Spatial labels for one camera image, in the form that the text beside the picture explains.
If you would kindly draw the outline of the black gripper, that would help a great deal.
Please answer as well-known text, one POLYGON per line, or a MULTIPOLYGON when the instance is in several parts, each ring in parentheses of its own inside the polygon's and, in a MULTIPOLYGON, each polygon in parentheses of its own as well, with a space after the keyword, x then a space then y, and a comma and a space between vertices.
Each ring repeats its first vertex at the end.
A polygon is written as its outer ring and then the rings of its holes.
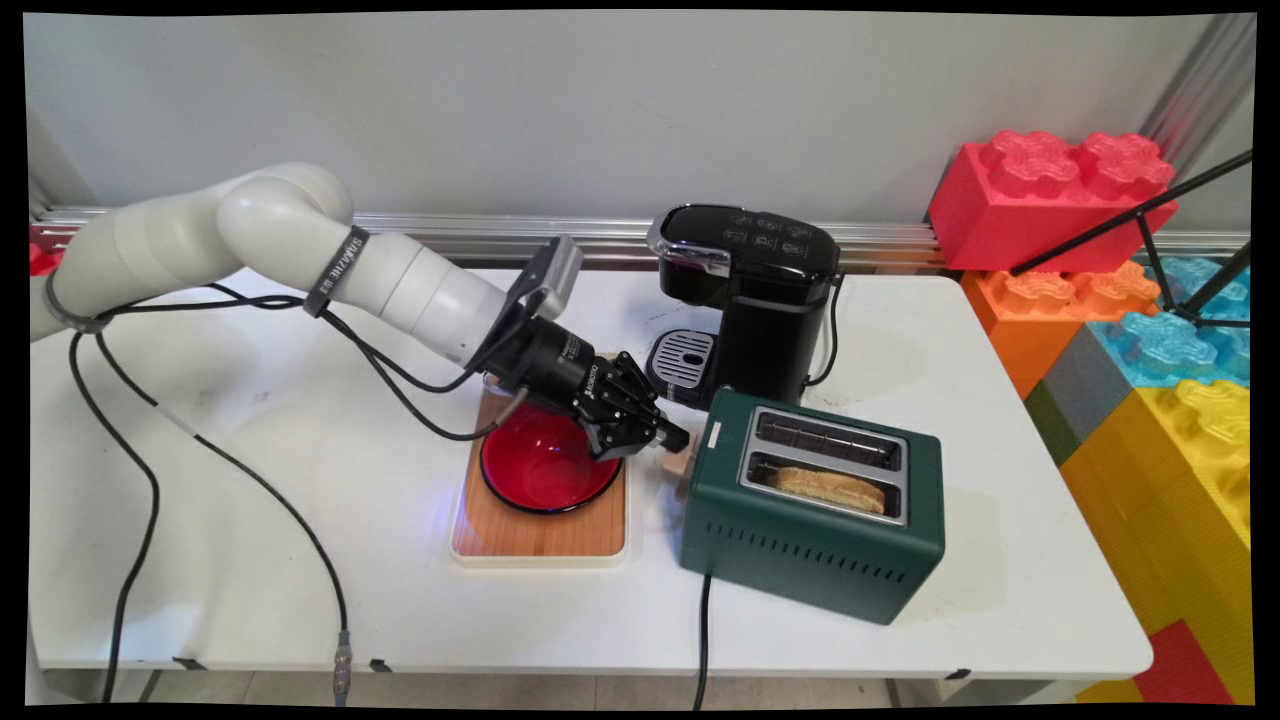
POLYGON ((657 389, 630 354, 600 355, 541 318, 503 345, 503 389, 525 389, 535 405, 585 423, 588 454, 598 462, 655 446, 685 451, 690 443, 690 434, 658 409, 657 389))

